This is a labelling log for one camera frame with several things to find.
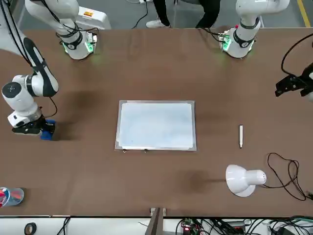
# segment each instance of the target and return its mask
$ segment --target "pen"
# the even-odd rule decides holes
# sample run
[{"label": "pen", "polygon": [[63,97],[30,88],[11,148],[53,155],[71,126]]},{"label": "pen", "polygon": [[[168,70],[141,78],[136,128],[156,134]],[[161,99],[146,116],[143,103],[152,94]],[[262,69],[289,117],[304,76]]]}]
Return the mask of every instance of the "pen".
[{"label": "pen", "polygon": [[244,126],[239,125],[239,147],[243,148],[244,144]]}]

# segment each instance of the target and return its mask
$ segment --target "person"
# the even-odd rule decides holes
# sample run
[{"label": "person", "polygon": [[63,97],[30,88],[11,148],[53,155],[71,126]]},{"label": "person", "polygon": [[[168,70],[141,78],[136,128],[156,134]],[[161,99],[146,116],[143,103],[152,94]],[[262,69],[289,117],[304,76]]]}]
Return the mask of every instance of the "person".
[{"label": "person", "polygon": [[[197,28],[210,28],[216,21],[219,12],[221,0],[199,0],[204,9],[204,16],[198,22]],[[153,0],[158,18],[156,21],[147,22],[148,28],[170,27],[170,22],[166,14],[165,0]]]}]

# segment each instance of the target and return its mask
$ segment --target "tape roll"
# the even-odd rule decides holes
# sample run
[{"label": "tape roll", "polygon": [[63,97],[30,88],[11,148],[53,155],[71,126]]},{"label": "tape roll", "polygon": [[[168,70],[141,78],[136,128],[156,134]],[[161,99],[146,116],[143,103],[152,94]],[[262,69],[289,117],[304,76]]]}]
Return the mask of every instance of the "tape roll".
[{"label": "tape roll", "polygon": [[24,228],[25,235],[33,235],[37,230],[37,225],[35,223],[28,223]]}]

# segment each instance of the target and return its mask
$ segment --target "white lamp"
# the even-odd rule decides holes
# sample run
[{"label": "white lamp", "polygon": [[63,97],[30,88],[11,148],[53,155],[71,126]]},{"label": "white lamp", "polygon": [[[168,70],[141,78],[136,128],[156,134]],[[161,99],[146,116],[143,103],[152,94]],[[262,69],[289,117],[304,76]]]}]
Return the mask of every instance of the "white lamp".
[{"label": "white lamp", "polygon": [[239,197],[248,197],[256,185],[266,182],[266,174],[261,170],[246,170],[238,165],[229,165],[226,169],[226,182],[229,190]]}]

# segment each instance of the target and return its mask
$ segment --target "table surface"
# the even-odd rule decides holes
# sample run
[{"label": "table surface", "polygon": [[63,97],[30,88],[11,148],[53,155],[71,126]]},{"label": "table surface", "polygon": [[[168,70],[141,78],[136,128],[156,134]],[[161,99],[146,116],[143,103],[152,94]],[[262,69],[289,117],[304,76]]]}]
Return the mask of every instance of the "table surface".
[{"label": "table surface", "polygon": [[[101,32],[96,54],[71,60],[53,31],[29,31],[60,84],[55,140],[14,135],[9,106],[0,100],[1,186],[25,188],[25,200],[0,215],[145,216],[165,207],[169,216],[291,216],[312,214],[312,201],[283,189],[257,188],[248,198],[225,182],[229,164],[262,169],[269,152],[300,162],[299,183],[312,190],[313,104],[299,92],[276,98],[284,53],[312,29],[262,29],[243,60],[221,53],[197,29]],[[286,60],[301,74],[313,61],[312,39]],[[1,82],[30,74],[26,62],[1,51]],[[45,115],[47,98],[36,98]],[[196,152],[114,149],[119,100],[194,100]],[[244,147],[238,125],[244,125]],[[287,163],[273,158],[286,182]],[[300,197],[290,186],[290,191]]]}]

